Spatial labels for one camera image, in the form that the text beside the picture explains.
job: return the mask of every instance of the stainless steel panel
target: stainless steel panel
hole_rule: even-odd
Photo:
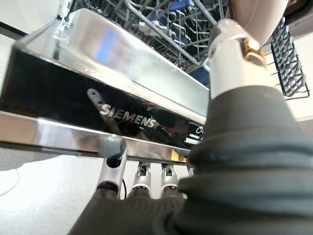
[[[97,143],[101,135],[109,133],[62,124],[41,118],[32,118],[0,111],[0,142],[27,144],[39,148],[81,151],[97,156]],[[153,161],[184,163],[189,150],[169,145],[123,137],[128,156]]]
[[[205,123],[207,87],[90,10],[80,9],[69,25],[55,22],[20,45],[28,53]]]

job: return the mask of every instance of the dish rack tines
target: dish rack tines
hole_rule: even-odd
[[[206,59],[210,31],[228,7],[228,0],[202,2],[85,0],[83,7],[110,19],[187,71]]]
[[[299,94],[310,96],[306,77],[284,17],[273,33],[271,50],[284,95],[292,97],[297,94],[293,98],[299,98]]]

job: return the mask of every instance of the dishwasher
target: dishwasher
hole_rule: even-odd
[[[257,35],[261,44],[288,1],[271,3],[280,11],[265,36]],[[230,0],[64,1],[56,21],[12,48],[0,142],[96,156],[97,139],[115,134],[126,140],[129,159],[185,163],[203,139],[209,112],[211,30],[220,19],[234,18],[235,6]],[[296,53],[277,59],[294,46],[284,23],[272,49],[282,91],[291,97],[307,86]],[[253,26],[249,33],[259,32]],[[284,74],[291,62],[296,69]]]

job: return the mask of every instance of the white wall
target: white wall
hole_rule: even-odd
[[[61,0],[0,0],[0,22],[31,33],[53,21]]]

